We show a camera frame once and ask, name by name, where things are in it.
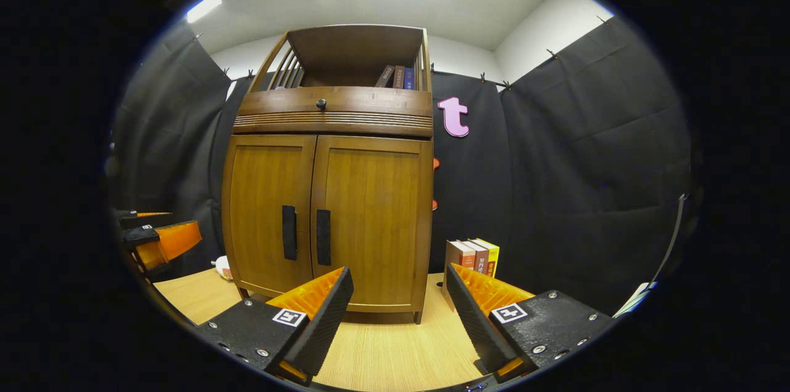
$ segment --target yellow book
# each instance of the yellow book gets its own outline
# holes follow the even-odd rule
[[[499,247],[480,238],[470,241],[488,249],[488,269],[486,269],[486,274],[492,278],[496,277],[496,266],[499,265]]]

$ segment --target wooden table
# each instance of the wooden table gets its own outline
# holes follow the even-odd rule
[[[460,323],[428,275],[423,322],[412,314],[348,312],[314,381],[351,390],[429,390],[480,378],[479,358]],[[241,300],[234,283],[215,269],[154,286],[195,324],[203,324]],[[253,294],[262,301],[265,296]]]

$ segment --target white wall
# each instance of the white wall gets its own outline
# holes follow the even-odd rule
[[[503,79],[515,82],[551,57],[546,49],[558,54],[612,16],[593,0],[545,0],[494,51]]]
[[[266,60],[268,52],[279,39],[280,35],[275,35],[248,41],[248,43],[215,52],[211,58],[221,69],[230,67],[228,77],[239,79],[247,75],[248,69],[252,69],[253,74],[257,73],[257,69]],[[486,80],[502,81],[502,72],[494,59],[494,53],[487,49],[434,35],[428,35],[428,49],[435,71],[452,72],[471,77],[480,77],[480,74],[485,72]],[[280,50],[268,71],[277,69],[287,50],[287,46]]]

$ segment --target cabinet drawer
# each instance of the cabinet drawer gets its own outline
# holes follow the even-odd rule
[[[316,105],[325,100],[322,110]],[[433,136],[431,93],[313,86],[247,94],[233,133],[373,133]]]

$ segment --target book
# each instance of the book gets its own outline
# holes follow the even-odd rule
[[[393,88],[400,88],[403,89],[403,74],[406,70],[406,66],[395,66],[395,77],[393,80]]]
[[[414,69],[413,68],[404,68],[404,71],[403,71],[403,89],[404,90],[413,90],[414,89]]]
[[[452,304],[452,298],[449,296],[449,291],[447,290],[447,264],[450,262],[471,269],[475,265],[475,251],[460,241],[447,241],[442,296],[444,296],[447,301],[449,308],[454,311],[455,305]]]
[[[385,88],[387,83],[392,80],[393,71],[395,71],[395,66],[387,65],[384,66],[384,72],[381,73],[381,77],[378,77],[378,82],[376,82],[376,88]]]
[[[472,241],[464,241],[465,245],[468,248],[471,248],[475,251],[475,266],[472,268],[477,273],[482,273],[483,275],[488,274],[488,248],[484,246],[479,246],[476,243],[472,243]]]
[[[482,246],[482,248],[488,249],[488,263],[486,264],[487,265],[486,274],[492,278],[496,277],[494,275],[496,275],[496,267],[497,265],[499,265],[499,247],[495,246],[492,243],[489,243],[488,241],[481,240],[480,238],[476,238],[475,240],[469,240],[469,241],[472,241],[472,243],[476,243],[477,245]]]

